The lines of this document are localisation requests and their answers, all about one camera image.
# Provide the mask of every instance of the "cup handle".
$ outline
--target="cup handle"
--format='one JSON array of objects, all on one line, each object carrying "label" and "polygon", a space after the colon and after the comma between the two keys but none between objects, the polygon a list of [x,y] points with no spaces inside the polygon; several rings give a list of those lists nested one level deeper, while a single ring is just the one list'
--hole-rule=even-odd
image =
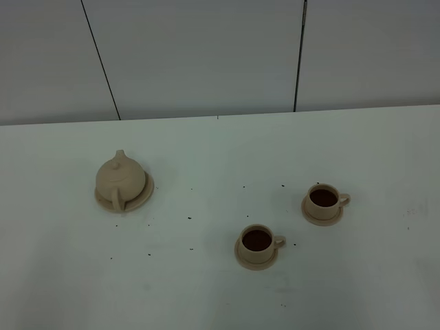
[{"label": "cup handle", "polygon": [[341,194],[340,196],[341,196],[341,199],[345,199],[344,201],[341,201],[339,204],[339,207],[343,208],[348,203],[350,203],[351,196],[349,194]]},{"label": "cup handle", "polygon": [[275,236],[274,241],[276,249],[281,248],[282,246],[284,246],[284,244],[286,244],[286,238],[284,236]]},{"label": "cup handle", "polygon": [[113,188],[111,191],[111,203],[116,212],[122,212],[124,210],[124,204],[119,198],[119,189]]}]

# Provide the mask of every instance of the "white wall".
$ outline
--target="white wall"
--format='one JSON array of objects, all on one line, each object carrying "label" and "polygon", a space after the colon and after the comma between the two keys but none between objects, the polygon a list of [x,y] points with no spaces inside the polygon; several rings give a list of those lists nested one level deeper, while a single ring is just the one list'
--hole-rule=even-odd
[{"label": "white wall", "polygon": [[84,0],[122,119],[292,111],[303,0]]},{"label": "white wall", "polygon": [[80,0],[3,0],[0,47],[0,124],[118,118]]},{"label": "white wall", "polygon": [[440,1],[310,0],[297,111],[440,103]]}]

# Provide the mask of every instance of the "saucer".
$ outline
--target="saucer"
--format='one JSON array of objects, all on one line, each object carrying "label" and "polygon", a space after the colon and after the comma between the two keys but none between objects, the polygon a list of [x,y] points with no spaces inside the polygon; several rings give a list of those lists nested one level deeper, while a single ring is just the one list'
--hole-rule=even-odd
[{"label": "saucer", "polygon": [[304,216],[304,218],[306,218],[306,220],[308,220],[308,222],[311,222],[314,225],[331,226],[331,225],[334,225],[335,223],[339,222],[339,220],[341,220],[342,216],[344,215],[344,208],[339,208],[338,213],[336,213],[336,215],[333,218],[330,218],[327,220],[319,220],[317,218],[314,218],[309,213],[307,213],[307,211],[305,209],[305,198],[306,197],[304,197],[304,199],[302,200],[302,203],[301,203],[302,215]]},{"label": "saucer", "polygon": [[244,268],[247,268],[249,270],[265,270],[265,269],[269,268],[270,266],[272,266],[275,263],[276,258],[278,257],[278,249],[275,249],[273,255],[265,263],[250,263],[250,262],[244,260],[243,258],[241,258],[241,255],[239,252],[239,243],[240,243],[240,240],[237,239],[236,243],[235,243],[235,247],[234,247],[235,258],[241,266],[243,266]]},{"label": "saucer", "polygon": [[[149,175],[147,172],[145,173],[145,186],[144,189],[141,191],[141,193],[134,199],[127,201],[125,203],[125,209],[122,212],[129,212],[132,211],[139,206],[141,206],[143,203],[145,203],[151,196],[154,190],[154,182],[151,175]],[[95,199],[98,202],[99,205],[101,205],[105,210],[110,212],[117,212],[113,208],[113,204],[111,201],[107,201],[104,197],[101,196],[101,194],[95,189]]]}]

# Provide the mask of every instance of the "ceramic tea set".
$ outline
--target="ceramic tea set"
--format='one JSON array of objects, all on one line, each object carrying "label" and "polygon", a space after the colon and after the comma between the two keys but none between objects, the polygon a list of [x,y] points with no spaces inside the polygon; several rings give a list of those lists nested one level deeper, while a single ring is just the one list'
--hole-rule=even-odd
[{"label": "ceramic tea set", "polygon": [[[104,163],[96,175],[95,199],[110,212],[129,212],[144,204],[154,190],[153,178],[123,150]],[[317,226],[331,226],[341,220],[344,207],[350,202],[328,184],[312,186],[302,200],[302,215]],[[286,238],[275,236],[265,225],[250,225],[243,229],[234,247],[240,265],[249,270],[264,270],[272,266],[278,249]]]}]

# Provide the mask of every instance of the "white table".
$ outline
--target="white table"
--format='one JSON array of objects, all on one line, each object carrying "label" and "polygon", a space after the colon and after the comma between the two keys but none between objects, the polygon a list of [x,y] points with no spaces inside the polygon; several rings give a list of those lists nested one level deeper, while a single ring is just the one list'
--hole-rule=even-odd
[{"label": "white table", "polygon": [[[439,126],[440,106],[0,127],[0,328],[438,329]],[[157,186],[125,215],[93,194],[117,149]],[[301,215],[316,182],[352,196],[334,226]],[[234,258],[252,223],[287,237],[262,272]]]}]

